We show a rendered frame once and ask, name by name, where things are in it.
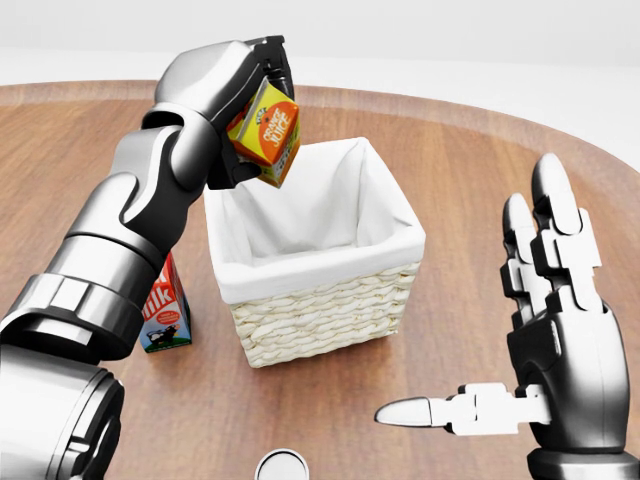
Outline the milk carton with cow print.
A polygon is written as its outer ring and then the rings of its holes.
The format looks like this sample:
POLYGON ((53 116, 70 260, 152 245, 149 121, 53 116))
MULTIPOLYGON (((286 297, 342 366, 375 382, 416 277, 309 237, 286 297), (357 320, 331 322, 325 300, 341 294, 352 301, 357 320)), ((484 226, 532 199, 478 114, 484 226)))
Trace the milk carton with cow print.
POLYGON ((153 284, 142 314, 144 324, 139 339, 145 352, 192 343, 190 308, 171 253, 153 284))

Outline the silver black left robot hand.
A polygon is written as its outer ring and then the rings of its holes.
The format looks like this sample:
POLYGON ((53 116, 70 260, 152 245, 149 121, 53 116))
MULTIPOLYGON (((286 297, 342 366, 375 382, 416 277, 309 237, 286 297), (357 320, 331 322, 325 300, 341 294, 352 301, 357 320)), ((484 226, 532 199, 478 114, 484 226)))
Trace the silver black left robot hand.
POLYGON ((239 160, 226 128, 263 79, 295 97, 283 43, 278 35, 208 45, 181 53, 164 72, 142 127, 181 127, 170 165, 184 189, 230 189, 261 174, 239 160))

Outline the orange juice carton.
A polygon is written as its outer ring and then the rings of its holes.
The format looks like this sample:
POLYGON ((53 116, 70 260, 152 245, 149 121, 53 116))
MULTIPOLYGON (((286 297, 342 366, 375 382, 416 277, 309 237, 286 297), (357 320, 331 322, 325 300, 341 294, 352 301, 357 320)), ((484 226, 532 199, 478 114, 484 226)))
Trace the orange juice carton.
POLYGON ((300 147, 299 106, 264 78, 227 133, 240 158, 261 168, 259 178, 280 188, 300 147))

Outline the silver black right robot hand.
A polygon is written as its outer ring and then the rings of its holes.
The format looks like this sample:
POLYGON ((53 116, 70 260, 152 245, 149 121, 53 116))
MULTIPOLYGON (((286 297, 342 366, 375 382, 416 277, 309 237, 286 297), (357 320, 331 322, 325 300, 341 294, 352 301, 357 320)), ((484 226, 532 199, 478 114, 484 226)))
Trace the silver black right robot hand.
POLYGON ((507 337, 517 390, 475 383, 446 399, 398 400, 376 412, 378 423, 460 436, 514 434, 529 424, 547 450, 624 449, 628 370, 617 320, 595 288, 601 259, 589 214, 554 154, 537 161, 531 189, 530 200, 513 194, 503 209, 500 274, 517 304, 507 337))

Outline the wicker basket with white liner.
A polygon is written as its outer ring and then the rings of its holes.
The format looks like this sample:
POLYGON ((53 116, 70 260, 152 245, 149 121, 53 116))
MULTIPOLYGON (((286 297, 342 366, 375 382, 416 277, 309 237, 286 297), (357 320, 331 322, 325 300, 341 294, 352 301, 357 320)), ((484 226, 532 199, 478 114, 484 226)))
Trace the wicker basket with white liner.
POLYGON ((425 233, 364 138, 305 145, 280 188, 204 194, 214 274, 254 368, 395 333, 425 233))

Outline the round silver cap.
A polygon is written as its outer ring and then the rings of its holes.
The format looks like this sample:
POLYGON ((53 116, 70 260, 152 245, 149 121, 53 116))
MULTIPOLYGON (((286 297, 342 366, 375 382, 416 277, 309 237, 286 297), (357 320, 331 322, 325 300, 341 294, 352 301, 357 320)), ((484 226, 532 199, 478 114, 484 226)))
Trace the round silver cap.
POLYGON ((298 452, 281 448, 272 450, 260 460, 254 480, 310 480, 310 473, 298 452))

